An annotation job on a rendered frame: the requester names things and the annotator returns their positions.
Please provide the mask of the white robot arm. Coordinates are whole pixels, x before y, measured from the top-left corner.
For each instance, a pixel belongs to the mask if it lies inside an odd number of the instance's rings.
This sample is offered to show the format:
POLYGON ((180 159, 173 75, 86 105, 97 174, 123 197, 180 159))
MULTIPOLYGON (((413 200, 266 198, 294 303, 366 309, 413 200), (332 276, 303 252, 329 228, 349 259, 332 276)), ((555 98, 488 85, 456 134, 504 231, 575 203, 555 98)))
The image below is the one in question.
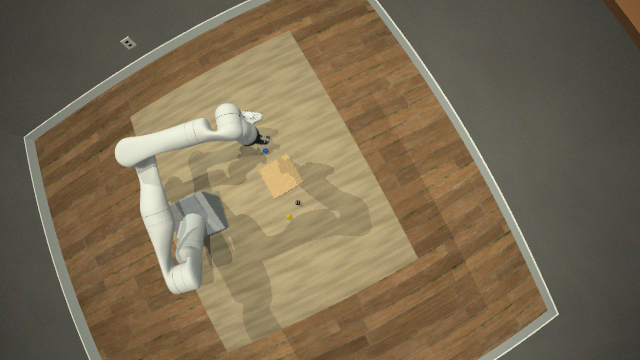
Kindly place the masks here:
POLYGON ((161 183, 155 155, 211 141, 236 140, 249 145, 257 137, 257 129, 253 125, 262 121, 263 116, 257 112, 241 111, 236 105, 225 103, 216 109, 215 119, 217 131, 212 130, 207 119, 199 118, 156 133, 124 138, 115 148, 115 158, 120 165, 136 167, 141 188, 141 216, 165 282, 173 294, 196 290, 201 286, 206 222, 202 216, 194 213, 186 215, 180 222, 175 253, 179 264, 175 265, 171 253, 175 220, 161 183))

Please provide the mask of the tan square mat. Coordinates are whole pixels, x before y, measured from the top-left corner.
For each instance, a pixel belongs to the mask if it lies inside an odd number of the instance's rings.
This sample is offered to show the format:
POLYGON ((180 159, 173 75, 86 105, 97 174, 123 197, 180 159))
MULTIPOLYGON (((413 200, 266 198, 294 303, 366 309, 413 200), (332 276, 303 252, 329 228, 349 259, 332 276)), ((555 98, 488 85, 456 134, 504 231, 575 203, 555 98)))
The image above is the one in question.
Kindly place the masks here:
POLYGON ((288 154, 258 171, 274 199, 304 182, 288 154))

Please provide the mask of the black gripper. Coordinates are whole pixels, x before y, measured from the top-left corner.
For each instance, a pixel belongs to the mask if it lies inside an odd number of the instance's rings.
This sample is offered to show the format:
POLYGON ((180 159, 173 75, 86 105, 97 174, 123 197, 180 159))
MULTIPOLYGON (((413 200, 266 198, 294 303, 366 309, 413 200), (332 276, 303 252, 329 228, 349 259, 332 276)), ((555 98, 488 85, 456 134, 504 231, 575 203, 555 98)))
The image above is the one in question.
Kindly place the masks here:
POLYGON ((255 143, 261 144, 261 145, 263 145, 263 144, 265 145, 265 143, 267 143, 267 144, 269 143, 269 139, 270 139, 270 136, 262 137, 262 135, 259 134, 259 131, 257 129, 257 137, 256 137, 255 141, 253 143, 249 144, 249 145, 244 145, 244 146, 252 146, 255 143), (259 141, 261 141, 261 142, 259 142, 259 141))

